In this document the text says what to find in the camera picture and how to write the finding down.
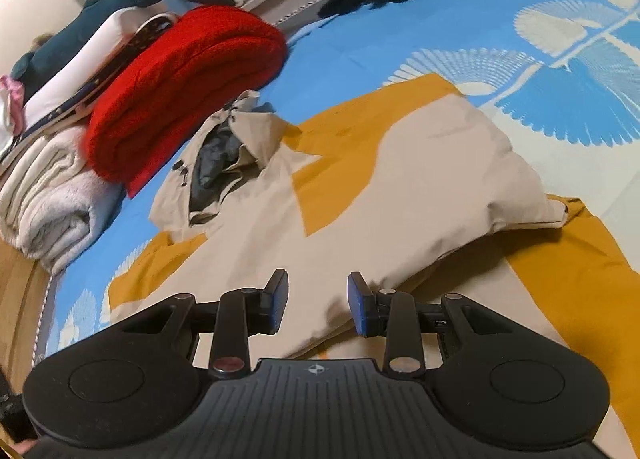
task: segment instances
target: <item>textured ridged surface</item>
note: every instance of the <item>textured ridged surface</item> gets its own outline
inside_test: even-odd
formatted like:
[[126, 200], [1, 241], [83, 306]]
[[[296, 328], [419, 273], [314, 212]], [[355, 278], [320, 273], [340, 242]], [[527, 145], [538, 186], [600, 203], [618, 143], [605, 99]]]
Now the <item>textured ridged surface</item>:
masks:
[[603, 459], [604, 455], [589, 444], [524, 453], [475, 441], [437, 412], [418, 383], [385, 378], [370, 360], [263, 360], [248, 379], [214, 384], [189, 418], [145, 444], [87, 451], [47, 439], [27, 455], [28, 459], [85, 457]]

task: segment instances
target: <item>white towel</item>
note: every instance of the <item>white towel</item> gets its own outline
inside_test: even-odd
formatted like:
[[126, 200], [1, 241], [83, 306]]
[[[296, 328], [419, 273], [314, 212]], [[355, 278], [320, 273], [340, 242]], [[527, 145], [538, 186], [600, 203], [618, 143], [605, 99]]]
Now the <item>white towel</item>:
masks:
[[44, 135], [27, 149], [0, 190], [0, 235], [17, 246], [18, 228], [34, 197], [78, 174], [86, 160], [78, 148], [85, 126]]
[[89, 168], [42, 190], [22, 215], [18, 247], [57, 275], [100, 236], [121, 192], [121, 185], [106, 182]]

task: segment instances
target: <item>pink cloth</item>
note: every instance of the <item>pink cloth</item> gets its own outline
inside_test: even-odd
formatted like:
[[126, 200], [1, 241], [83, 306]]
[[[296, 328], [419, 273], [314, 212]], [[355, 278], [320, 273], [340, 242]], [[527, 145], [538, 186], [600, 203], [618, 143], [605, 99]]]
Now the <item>pink cloth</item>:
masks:
[[0, 76], [0, 90], [8, 91], [7, 110], [9, 118], [4, 118], [5, 128], [17, 136], [24, 130], [24, 85], [9, 75]]

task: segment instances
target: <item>teal plush toy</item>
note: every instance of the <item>teal plush toy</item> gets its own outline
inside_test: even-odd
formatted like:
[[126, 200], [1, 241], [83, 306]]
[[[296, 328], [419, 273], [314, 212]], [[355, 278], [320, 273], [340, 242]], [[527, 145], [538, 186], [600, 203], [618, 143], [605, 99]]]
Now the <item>teal plush toy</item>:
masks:
[[[87, 1], [74, 21], [54, 35], [40, 49], [30, 51], [15, 63], [11, 77], [24, 85], [24, 101], [31, 98], [58, 71], [68, 64], [82, 46], [100, 28], [111, 14], [123, 8], [146, 8], [162, 0], [93, 0]], [[226, 4], [233, 0], [187, 0], [199, 4]]]

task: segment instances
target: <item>white cloth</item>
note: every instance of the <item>white cloth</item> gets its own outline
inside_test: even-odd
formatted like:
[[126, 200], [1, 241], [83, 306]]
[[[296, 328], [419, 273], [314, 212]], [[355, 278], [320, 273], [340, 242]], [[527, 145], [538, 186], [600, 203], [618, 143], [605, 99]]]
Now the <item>white cloth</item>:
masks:
[[34, 197], [42, 190], [68, 181], [84, 167], [79, 152], [85, 126], [73, 126], [35, 140], [12, 169], [0, 190], [0, 235], [17, 246], [20, 221]]
[[27, 128], [70, 99], [153, 16], [149, 8], [124, 8], [105, 20], [78, 54], [25, 103]]
[[42, 190], [24, 211], [18, 247], [57, 275], [100, 236], [121, 191], [121, 185], [106, 182], [89, 168]]

